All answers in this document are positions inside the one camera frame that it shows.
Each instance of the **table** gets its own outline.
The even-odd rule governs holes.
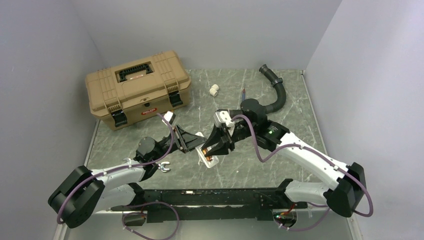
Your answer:
[[[270,82],[257,69],[188,69],[191,77],[191,103],[174,112],[185,131],[202,132],[209,136],[213,128],[213,114],[217,109],[239,109],[242,87],[245,84],[246,98],[254,98],[262,105],[277,99]],[[324,152],[324,145],[302,78],[296,69],[274,70],[283,78],[287,93],[284,107],[268,115],[270,120],[289,128],[300,139]],[[210,86],[217,84],[216,97],[209,94]],[[122,164],[123,158],[133,158],[138,143],[143,137],[157,141],[169,134],[168,128],[155,116],[123,129],[112,131],[100,122],[95,133],[89,169],[102,169]],[[261,149],[264,157],[269,151]],[[170,172],[157,171],[150,179],[139,183],[145,189],[198,189],[198,188],[262,188],[277,187],[284,179],[302,182],[320,182],[309,171],[293,161],[276,155],[265,163],[259,162],[252,147],[251,138],[235,144],[229,155],[220,156],[213,168],[198,164],[196,151],[183,154],[176,151],[164,161],[171,164]]]

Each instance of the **red label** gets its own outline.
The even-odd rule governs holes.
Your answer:
[[[154,111],[156,111],[156,110],[158,110],[158,109],[155,107],[155,108],[152,108],[152,109],[150,109],[150,110],[147,110],[147,111],[142,112],[142,113],[141,113],[141,115],[150,114],[150,113],[153,113],[153,112],[154,112]]]

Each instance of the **toolbox lock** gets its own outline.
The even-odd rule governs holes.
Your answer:
[[[115,128],[128,123],[127,116],[125,115],[124,111],[122,111],[122,109],[114,111],[110,114],[112,115],[113,120],[115,121]]]
[[[183,101],[181,101],[180,92],[174,91],[168,94],[169,95],[169,101],[173,108],[175,108],[178,105],[182,105]]]

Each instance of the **white wall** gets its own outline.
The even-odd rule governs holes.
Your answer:
[[[421,0],[343,0],[306,69],[329,154],[365,168],[365,239],[424,239],[423,12]]]
[[[109,66],[175,50],[187,68],[305,69],[341,0],[72,0]]]
[[[0,239],[53,238],[47,200],[84,163],[95,125],[84,77],[101,67],[69,1],[0,2]]]

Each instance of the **tan toolbox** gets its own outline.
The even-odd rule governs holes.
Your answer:
[[[118,130],[187,105],[191,80],[174,51],[87,75],[91,113]]]

